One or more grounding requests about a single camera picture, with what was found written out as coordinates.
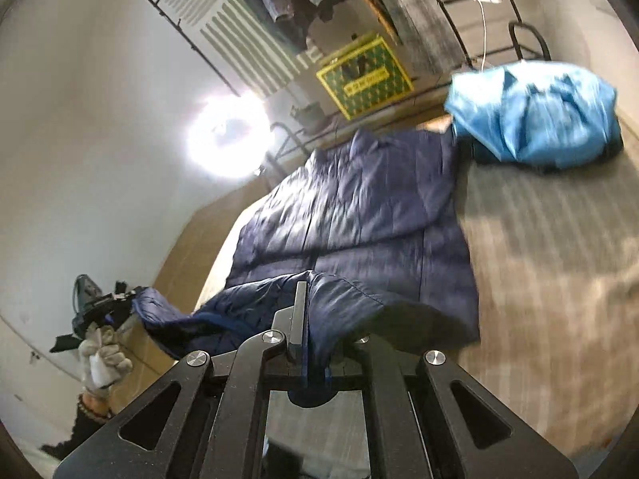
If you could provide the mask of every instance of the gloved hand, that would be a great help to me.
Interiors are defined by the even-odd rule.
[[[98,329],[93,323],[79,347],[82,385],[98,398],[107,398],[109,389],[120,382],[133,364],[117,345],[117,333],[111,326]]]

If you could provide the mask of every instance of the ceiling light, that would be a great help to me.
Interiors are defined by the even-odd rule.
[[[189,132],[189,154],[212,174],[254,173],[274,140],[264,104],[253,94],[210,99]]]

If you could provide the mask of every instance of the navy blue quilted jacket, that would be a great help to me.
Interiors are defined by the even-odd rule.
[[[450,132],[404,131],[316,151],[242,229],[226,289],[193,315],[148,289],[136,310],[175,358],[219,354],[268,329],[309,282],[309,334],[325,362],[362,330],[418,352],[478,340],[477,289],[457,222]]]

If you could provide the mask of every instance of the bed sheet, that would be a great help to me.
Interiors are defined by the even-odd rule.
[[[458,182],[481,331],[459,364],[566,455],[619,433],[639,404],[639,139],[624,128],[624,141],[601,166],[541,176],[472,164]],[[261,202],[238,218],[198,306],[224,287]],[[344,394],[318,412],[274,397],[267,435],[360,469],[361,400]]]

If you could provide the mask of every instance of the metal screw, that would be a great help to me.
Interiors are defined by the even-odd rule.
[[[200,367],[208,360],[208,353],[204,351],[193,351],[187,355],[187,364],[191,367]]]
[[[36,350],[31,350],[31,356],[29,357],[29,363],[33,364],[36,360],[40,360],[40,355],[36,352]]]
[[[429,351],[426,353],[426,361],[431,365],[442,365],[446,361],[446,355],[441,351]]]
[[[279,331],[275,331],[272,329],[271,331],[267,331],[262,335],[262,340],[267,344],[277,344],[278,342],[282,342],[284,336]]]

